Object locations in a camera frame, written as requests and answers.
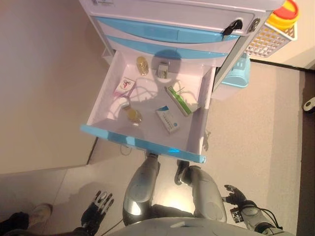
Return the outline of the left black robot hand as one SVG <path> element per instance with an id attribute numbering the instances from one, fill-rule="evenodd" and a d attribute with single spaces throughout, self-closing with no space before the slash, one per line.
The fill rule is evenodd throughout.
<path id="1" fill-rule="evenodd" d="M 99 226 L 114 203 L 113 194 L 99 190 L 81 217 L 83 228 Z"/>

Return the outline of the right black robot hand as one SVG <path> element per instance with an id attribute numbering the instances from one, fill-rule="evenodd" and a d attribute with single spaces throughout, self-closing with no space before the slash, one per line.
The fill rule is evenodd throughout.
<path id="1" fill-rule="evenodd" d="M 246 201 L 245 195 L 235 186 L 226 184 L 224 185 L 227 191 L 229 191 L 229 195 L 223 197 L 223 201 L 232 205 L 241 205 L 244 201 Z"/>

